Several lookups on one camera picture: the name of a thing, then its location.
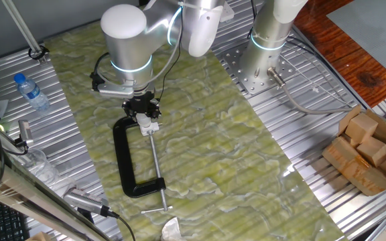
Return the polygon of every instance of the metal slotted table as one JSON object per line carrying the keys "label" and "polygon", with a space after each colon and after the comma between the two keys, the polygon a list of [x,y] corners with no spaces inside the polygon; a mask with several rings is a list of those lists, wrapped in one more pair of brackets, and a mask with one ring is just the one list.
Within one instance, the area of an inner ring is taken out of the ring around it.
{"label": "metal slotted table", "polygon": [[[307,115],[299,112],[276,85],[254,95],[245,91],[231,73],[223,56],[225,52],[247,42],[246,36],[253,24],[251,3],[249,0],[227,2],[235,11],[235,18],[220,24],[212,50],[293,163],[291,171],[299,171],[337,226],[349,239],[353,239],[386,217],[386,211],[380,211],[386,206],[386,192],[374,197],[362,195],[322,158],[321,152],[333,140],[344,113]],[[294,75],[285,79],[289,91],[303,106],[322,110],[340,108],[346,106],[345,103],[351,106],[361,103],[366,106],[346,82],[329,74],[322,63],[300,48],[284,48],[282,56],[293,65]],[[29,120],[35,139],[33,148],[42,149],[61,176],[73,177],[80,188],[104,197],[101,182],[51,59],[48,60],[46,65],[41,66],[38,61],[27,56],[26,50],[0,59],[0,100],[9,100],[1,124],[9,136],[14,138],[19,134],[17,120]],[[40,115],[32,110],[17,93],[12,77],[18,72],[36,79],[42,91],[48,95],[51,107],[47,114]],[[121,236],[114,219],[98,215],[93,218],[98,228],[111,238]],[[55,235],[58,240],[70,240],[33,219],[28,219],[28,227],[32,235],[44,231]]]}

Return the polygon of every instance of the plastic bottle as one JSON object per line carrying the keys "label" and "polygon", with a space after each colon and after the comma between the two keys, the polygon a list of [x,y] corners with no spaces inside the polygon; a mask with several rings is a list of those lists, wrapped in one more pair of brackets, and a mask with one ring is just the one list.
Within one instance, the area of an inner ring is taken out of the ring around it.
{"label": "plastic bottle", "polygon": [[40,91],[40,87],[29,78],[26,78],[23,74],[18,73],[14,76],[14,81],[17,83],[17,90],[20,94],[27,99],[32,108],[38,111],[47,110],[50,106],[47,96]]}
{"label": "plastic bottle", "polygon": [[61,197],[68,189],[76,186],[73,178],[60,177],[59,171],[47,160],[46,154],[39,149],[29,149],[26,155],[20,156],[19,162]]}

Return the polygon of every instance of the bottle cap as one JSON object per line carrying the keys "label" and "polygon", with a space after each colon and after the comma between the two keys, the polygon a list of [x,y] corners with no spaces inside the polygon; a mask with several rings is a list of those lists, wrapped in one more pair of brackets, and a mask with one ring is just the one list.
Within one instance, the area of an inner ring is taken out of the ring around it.
{"label": "bottle cap", "polygon": [[26,77],[22,73],[18,73],[14,76],[14,81],[18,84],[25,82]]}

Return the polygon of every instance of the green marble mat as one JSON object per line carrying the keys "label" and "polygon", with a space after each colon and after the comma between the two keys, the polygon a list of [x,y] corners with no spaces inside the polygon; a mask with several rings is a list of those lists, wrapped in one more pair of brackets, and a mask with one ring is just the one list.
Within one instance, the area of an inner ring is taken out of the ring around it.
{"label": "green marble mat", "polygon": [[[303,182],[290,160],[220,62],[182,52],[168,75],[161,102],[161,130],[154,135],[165,178],[169,212],[160,195],[127,197],[121,188],[112,126],[124,116],[121,100],[91,92],[92,72],[106,52],[99,23],[46,41],[53,66],[101,179],[110,206],[133,228],[137,240],[159,240],[164,224],[178,217],[188,240],[337,240],[343,234]],[[155,72],[170,55],[153,55]],[[159,94],[162,80],[155,83]],[[139,129],[128,133],[138,181],[155,177],[151,147]],[[122,223],[119,227],[131,240]]]}

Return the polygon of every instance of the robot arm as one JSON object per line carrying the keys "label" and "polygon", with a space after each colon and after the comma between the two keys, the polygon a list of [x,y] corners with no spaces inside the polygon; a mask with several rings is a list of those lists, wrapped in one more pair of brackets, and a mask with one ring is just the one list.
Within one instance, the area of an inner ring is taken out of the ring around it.
{"label": "robot arm", "polygon": [[[181,45],[191,56],[200,57],[209,50],[223,3],[224,0],[155,0],[143,11],[127,4],[108,9],[101,19],[101,28],[111,64],[122,85],[102,81],[96,84],[94,79],[94,90],[104,96],[125,99],[123,108],[140,124],[143,135],[149,130],[156,131],[157,124],[151,119],[160,112],[154,99],[153,81],[166,71],[181,35]],[[154,76],[153,53],[164,44],[174,46],[174,50],[162,71]]]}
{"label": "robot arm", "polygon": [[[278,68],[281,47],[306,1],[266,1],[241,56],[243,74],[258,80],[269,79],[267,70]],[[151,119],[160,114],[153,81],[166,71],[178,44],[194,57],[203,56],[209,50],[223,4],[224,0],[152,0],[143,11],[126,4],[108,9],[101,19],[101,27],[111,64],[122,85],[102,81],[96,84],[94,79],[94,90],[104,96],[124,99],[126,114],[136,119],[145,135],[153,126]],[[174,46],[174,50],[163,70],[153,75],[153,53],[164,44]]]}
{"label": "robot arm", "polygon": [[108,9],[101,27],[118,80],[132,81],[127,86],[136,92],[146,88],[155,80],[154,51],[166,43],[178,44],[181,28],[182,47],[194,57],[204,55],[214,41],[223,3],[224,0],[158,0],[150,2],[144,11],[127,4]]}

